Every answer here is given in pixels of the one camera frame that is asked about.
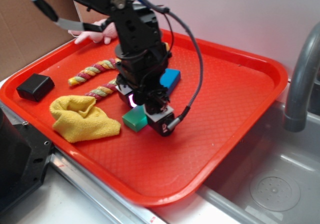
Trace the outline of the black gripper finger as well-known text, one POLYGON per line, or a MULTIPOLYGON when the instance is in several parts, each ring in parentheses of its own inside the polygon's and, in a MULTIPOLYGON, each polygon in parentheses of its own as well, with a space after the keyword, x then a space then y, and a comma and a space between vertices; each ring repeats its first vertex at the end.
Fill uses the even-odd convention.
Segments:
POLYGON ((148 125, 162 137, 167 137, 172 134, 168 125, 175 119, 174 113, 171 111, 158 114, 146 114, 148 125))
POLYGON ((127 104, 129 108, 135 108, 137 106, 133 100, 133 90, 128 85, 117 85, 116 88, 120 99, 127 104))

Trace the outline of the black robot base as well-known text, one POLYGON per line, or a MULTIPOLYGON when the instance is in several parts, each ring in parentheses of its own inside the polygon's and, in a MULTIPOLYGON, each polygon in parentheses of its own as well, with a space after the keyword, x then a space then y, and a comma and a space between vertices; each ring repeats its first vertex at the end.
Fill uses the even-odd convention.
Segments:
POLYGON ((0 112, 0 214, 42 186, 52 141, 32 124, 12 124, 0 112))

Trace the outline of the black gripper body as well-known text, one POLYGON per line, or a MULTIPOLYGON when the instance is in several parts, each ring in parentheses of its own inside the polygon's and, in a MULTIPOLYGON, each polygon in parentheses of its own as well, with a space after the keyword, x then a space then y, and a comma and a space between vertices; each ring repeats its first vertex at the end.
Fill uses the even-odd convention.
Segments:
POLYGON ((133 101, 136 106, 143 106, 145 114, 158 114, 165 112, 173 112, 172 107, 169 106, 169 95, 167 95, 167 88, 160 84, 160 78, 152 79, 149 86, 146 88, 133 89, 129 83, 125 81, 122 75, 118 75, 117 85, 128 85, 133 90, 133 101))

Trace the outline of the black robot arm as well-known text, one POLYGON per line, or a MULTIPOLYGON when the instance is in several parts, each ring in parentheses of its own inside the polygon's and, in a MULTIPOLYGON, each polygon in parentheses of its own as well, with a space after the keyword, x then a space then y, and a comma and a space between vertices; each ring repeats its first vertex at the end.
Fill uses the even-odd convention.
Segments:
POLYGON ((172 133, 170 123, 175 116, 168 90, 160 83, 170 52, 150 8, 136 0, 74 0, 108 17, 102 24, 89 24, 58 17, 44 0, 32 1, 63 29, 102 32, 114 24, 119 39, 115 53, 119 58, 116 81, 121 98, 143 106, 148 124, 161 136, 172 133))

